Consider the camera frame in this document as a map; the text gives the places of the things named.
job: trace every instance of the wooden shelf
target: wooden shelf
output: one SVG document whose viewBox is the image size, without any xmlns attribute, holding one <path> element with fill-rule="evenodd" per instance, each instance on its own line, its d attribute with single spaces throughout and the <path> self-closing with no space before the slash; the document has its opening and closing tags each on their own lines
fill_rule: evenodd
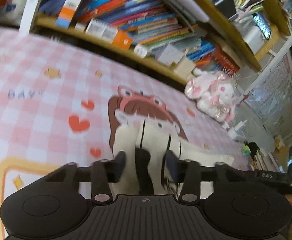
<svg viewBox="0 0 292 240">
<path fill-rule="evenodd" d="M 259 61 L 261 60 L 267 52 L 272 49 L 272 47 L 276 44 L 276 42 L 280 39 L 280 33 L 278 28 L 274 24 L 270 24 L 271 35 L 268 41 L 266 41 L 262 47 L 255 54 L 255 58 Z"/>
<path fill-rule="evenodd" d="M 58 32 L 62 32 L 65 34 L 68 34 L 70 36 L 91 42 L 93 44 L 99 45 L 101 47 L 104 47 L 108 50 L 111 50 L 117 54 L 120 54 L 124 57 L 127 57 L 131 60 L 134 60 L 152 70 L 157 71 L 158 73 L 173 79 L 174 81 L 186 85 L 187 81 L 183 79 L 182 77 L 178 76 L 177 74 L 174 73 L 171 69 L 166 67 L 165 65 L 159 63 L 152 57 L 147 57 L 147 58 L 141 58 L 138 55 L 134 53 L 132 49 L 124 50 L 118 46 L 112 45 L 108 43 L 107 41 L 104 41 L 100 38 L 87 35 L 84 32 L 76 30 L 74 27 L 69 27 L 68 29 L 61 28 L 55 25 L 56 18 L 55 17 L 50 17 L 50 16 L 45 16 L 45 15 L 38 15 L 35 19 L 35 25 L 42 26 L 48 29 L 52 29 Z"/>
</svg>

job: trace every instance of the row of books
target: row of books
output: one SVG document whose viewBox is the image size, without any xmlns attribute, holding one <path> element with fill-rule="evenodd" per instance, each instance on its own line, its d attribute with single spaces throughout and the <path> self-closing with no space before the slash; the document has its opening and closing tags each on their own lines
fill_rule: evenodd
<svg viewBox="0 0 292 240">
<path fill-rule="evenodd" d="M 49 0 L 39 11 L 60 16 L 65 4 L 66 0 Z M 215 45 L 202 39 L 205 31 L 190 25 L 181 12 L 162 0 L 82 0 L 73 22 L 87 34 L 123 49 L 135 46 L 134 52 L 141 57 L 157 59 L 169 44 L 196 64 L 216 50 Z"/>
<path fill-rule="evenodd" d="M 267 154 L 263 149 L 258 149 L 254 155 L 251 155 L 249 166 L 252 170 L 282 171 L 272 153 Z"/>
</svg>

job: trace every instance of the cartoon brown hair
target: cartoon brown hair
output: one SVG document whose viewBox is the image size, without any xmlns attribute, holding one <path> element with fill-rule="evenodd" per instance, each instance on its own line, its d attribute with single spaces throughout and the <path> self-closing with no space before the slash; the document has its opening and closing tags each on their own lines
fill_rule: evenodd
<svg viewBox="0 0 292 240">
<path fill-rule="evenodd" d="M 141 93 L 133 92 L 131 89 L 124 86 L 118 87 L 118 95 L 113 96 L 108 101 L 108 117 L 110 124 L 110 148 L 113 148 L 115 141 L 115 133 L 120 126 L 115 111 L 120 109 L 126 114 L 139 114 L 145 117 L 152 117 L 163 121 L 169 121 L 171 124 L 174 122 L 179 126 L 180 133 L 178 135 L 187 140 L 186 134 L 177 119 L 177 117 L 169 110 L 166 105 L 155 96 L 144 96 Z"/>
</svg>

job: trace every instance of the pink checkered desk mat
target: pink checkered desk mat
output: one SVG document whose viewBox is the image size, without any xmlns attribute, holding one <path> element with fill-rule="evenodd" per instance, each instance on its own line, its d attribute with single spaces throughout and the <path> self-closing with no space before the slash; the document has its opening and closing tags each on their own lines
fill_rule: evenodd
<svg viewBox="0 0 292 240">
<path fill-rule="evenodd" d="M 156 98 L 155 103 L 166 105 L 177 118 L 189 142 L 209 148 L 211 154 L 235 155 L 234 166 L 246 169 L 240 145 L 183 93 L 94 53 L 35 35 L 20 37 L 3 28 L 0 163 L 14 158 L 87 166 L 111 159 L 109 110 L 114 115 L 115 109 L 109 109 L 110 98 L 130 93 L 145 101 Z M 12 189 L 4 191 L 6 196 Z"/>
</svg>

